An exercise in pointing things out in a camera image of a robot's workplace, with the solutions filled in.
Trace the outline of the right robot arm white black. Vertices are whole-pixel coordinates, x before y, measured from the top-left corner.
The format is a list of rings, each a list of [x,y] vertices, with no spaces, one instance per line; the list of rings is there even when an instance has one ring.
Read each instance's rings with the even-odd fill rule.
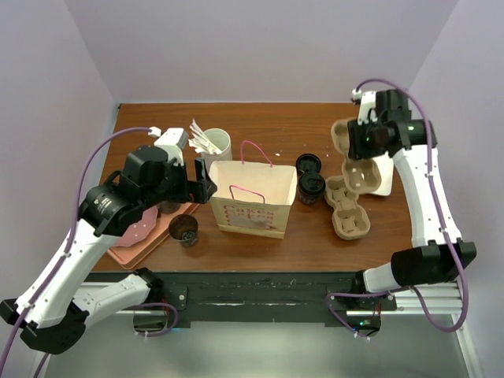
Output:
[[[369,309],[379,292],[456,280],[476,257],[450,212],[439,174],[437,140],[430,121],[414,119],[399,90],[355,89],[358,116],[347,124],[349,157],[359,161],[387,155],[402,181],[409,209],[412,246],[392,254],[389,263],[362,273],[350,293],[359,309]]]

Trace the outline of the dark translucent plastic cup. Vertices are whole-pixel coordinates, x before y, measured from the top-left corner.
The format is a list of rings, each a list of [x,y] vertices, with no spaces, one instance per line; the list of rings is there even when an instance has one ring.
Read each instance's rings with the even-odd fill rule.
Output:
[[[180,214],[169,223],[169,236],[182,246],[194,246],[198,242],[198,221],[190,214]]]

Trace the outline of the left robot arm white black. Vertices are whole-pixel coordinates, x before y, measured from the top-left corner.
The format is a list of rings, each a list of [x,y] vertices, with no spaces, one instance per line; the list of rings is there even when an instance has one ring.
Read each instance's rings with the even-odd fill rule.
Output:
[[[162,306],[163,281],[149,269],[136,269],[95,295],[77,296],[101,256],[161,202],[208,202],[217,186],[203,158],[195,159],[196,179],[185,164],[158,146],[131,152],[122,170],[91,188],[78,207],[70,229],[49,265],[20,297],[2,301],[1,316],[20,328],[32,350],[62,354],[94,324],[123,309]]]

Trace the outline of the paper bag with pink handles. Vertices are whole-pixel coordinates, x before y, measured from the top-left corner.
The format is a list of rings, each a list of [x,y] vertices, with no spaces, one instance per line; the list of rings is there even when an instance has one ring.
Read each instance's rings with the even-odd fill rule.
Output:
[[[245,140],[238,160],[215,161],[210,167],[209,178],[217,185],[210,199],[217,226],[223,232],[283,239],[295,201],[297,170],[275,165],[268,156],[263,162],[247,161],[247,144],[258,147]]]

